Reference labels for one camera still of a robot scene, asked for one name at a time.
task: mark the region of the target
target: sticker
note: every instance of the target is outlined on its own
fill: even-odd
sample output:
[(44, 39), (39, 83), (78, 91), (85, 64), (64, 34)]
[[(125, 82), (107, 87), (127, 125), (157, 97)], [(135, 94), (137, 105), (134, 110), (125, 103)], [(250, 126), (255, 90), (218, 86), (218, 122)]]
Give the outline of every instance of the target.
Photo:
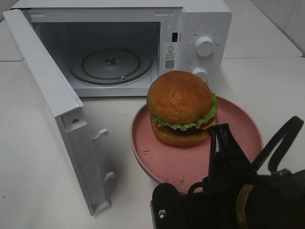
[(248, 229), (245, 208), (248, 196), (254, 186), (253, 185), (244, 185), (239, 191), (237, 200), (236, 200), (236, 217), (240, 229)]
[(179, 44), (176, 42), (164, 44), (164, 66), (166, 70), (176, 69), (177, 53), (179, 51)]

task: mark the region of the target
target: microwave control knob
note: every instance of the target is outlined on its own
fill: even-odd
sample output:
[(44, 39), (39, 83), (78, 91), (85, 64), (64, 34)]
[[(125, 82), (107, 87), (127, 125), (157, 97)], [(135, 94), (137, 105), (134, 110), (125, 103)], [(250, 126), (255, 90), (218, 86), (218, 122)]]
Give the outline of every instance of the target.
[(214, 51), (214, 40), (211, 37), (203, 36), (196, 41), (195, 46), (199, 56), (209, 56)]
[(209, 73), (205, 68), (195, 68), (192, 73), (199, 76), (203, 81), (208, 81)]

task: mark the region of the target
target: white countertop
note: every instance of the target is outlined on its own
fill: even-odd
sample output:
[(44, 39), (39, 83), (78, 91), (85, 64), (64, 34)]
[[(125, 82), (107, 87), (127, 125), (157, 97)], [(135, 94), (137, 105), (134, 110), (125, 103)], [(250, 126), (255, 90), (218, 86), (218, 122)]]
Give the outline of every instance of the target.
[[(233, 13), (224, 58), (301, 57), (302, 53), (248, 0), (224, 0)], [(20, 57), (8, 33), (0, 23), (0, 61), (18, 61)]]
[[(305, 119), (304, 58), (225, 59), (211, 89), (256, 121), (266, 143), (293, 115)], [(156, 186), (138, 165), (129, 130), (145, 98), (85, 98), (92, 133), (108, 166), (112, 206), (91, 217), (69, 157), (45, 119), (20, 62), (0, 62), (0, 225), (1, 229), (152, 229), (149, 202)], [(304, 168), (305, 130), (280, 168)], [(266, 163), (259, 173), (267, 174)]]

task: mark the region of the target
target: microwave door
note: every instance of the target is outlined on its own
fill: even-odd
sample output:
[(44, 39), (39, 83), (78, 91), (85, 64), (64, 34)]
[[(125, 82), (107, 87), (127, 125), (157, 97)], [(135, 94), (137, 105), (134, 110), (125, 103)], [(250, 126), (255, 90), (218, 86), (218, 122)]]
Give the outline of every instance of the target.
[(81, 100), (39, 40), (27, 16), (20, 10), (3, 15), (46, 117), (51, 117), (50, 122), (62, 136), (89, 212), (94, 215), (109, 206), (104, 183), (113, 173), (102, 173), (92, 142), (107, 131), (91, 137)]

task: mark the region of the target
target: microwave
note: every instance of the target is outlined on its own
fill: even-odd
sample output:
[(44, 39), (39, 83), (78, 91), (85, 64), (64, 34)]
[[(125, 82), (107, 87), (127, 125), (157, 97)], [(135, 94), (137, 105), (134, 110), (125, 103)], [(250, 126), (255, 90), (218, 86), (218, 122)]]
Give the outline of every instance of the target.
[(3, 13), (46, 117), (66, 146), (91, 215), (114, 176), (96, 159), (80, 97), (146, 96), (158, 76), (220, 67), (232, 14), (222, 0), (20, 0)]

